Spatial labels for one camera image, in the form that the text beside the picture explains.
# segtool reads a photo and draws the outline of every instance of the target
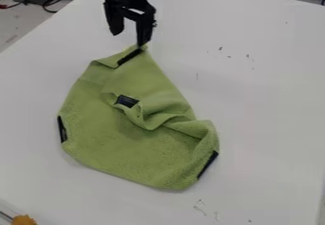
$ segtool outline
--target green towel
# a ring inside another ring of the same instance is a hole
[[[215,128],[196,120],[146,50],[118,66],[133,49],[91,62],[70,89],[58,117],[63,149],[120,178],[184,189],[218,155]]]

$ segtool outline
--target black label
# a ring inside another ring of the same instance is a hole
[[[126,107],[133,107],[135,104],[137,104],[139,100],[132,99],[130,97],[126,97],[125,95],[120,95],[115,104],[121,104]]]
[[[65,129],[65,126],[63,125],[63,122],[62,122],[62,119],[60,116],[58,117],[58,125],[59,125],[61,143],[63,143],[67,140],[67,131]]]

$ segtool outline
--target desk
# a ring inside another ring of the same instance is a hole
[[[60,147],[56,113],[113,37],[102,0],[75,0],[0,56],[0,197],[44,225],[311,225],[325,153],[325,10],[293,0],[150,0],[149,50],[210,119],[220,156],[183,192],[86,168]]]

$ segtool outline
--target black tag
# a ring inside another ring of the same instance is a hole
[[[139,100],[132,99],[130,97],[126,97],[125,95],[120,95],[115,104],[121,104],[126,107],[133,107],[135,104],[137,104]]]
[[[218,154],[219,153],[217,153],[216,151],[213,151],[212,155],[210,156],[210,159],[206,162],[205,166],[203,167],[203,169],[198,174],[198,179],[205,172],[205,170],[210,166],[210,164],[214,161],[214,159],[216,159],[216,157],[218,156]]]
[[[61,143],[63,143],[67,140],[67,131],[65,129],[65,126],[63,125],[63,122],[62,122],[62,119],[60,116],[58,117],[58,125],[59,125]]]

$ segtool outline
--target cable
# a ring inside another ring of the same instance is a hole
[[[57,10],[51,10],[51,9],[48,9],[48,7],[49,7],[49,6],[52,6],[52,5],[56,4],[56,3],[58,3],[58,2],[60,2],[60,1],[62,1],[62,0],[47,0],[47,1],[42,5],[42,8],[43,8],[45,11],[49,12],[49,13],[56,13],[56,12],[58,12]]]
[[[0,5],[0,9],[12,9],[14,7],[19,6],[20,4],[23,4],[23,3],[26,5],[28,2],[27,1],[21,1],[21,2],[18,2],[16,4],[13,4],[13,5],[10,5],[10,6],[8,6],[8,5]]]

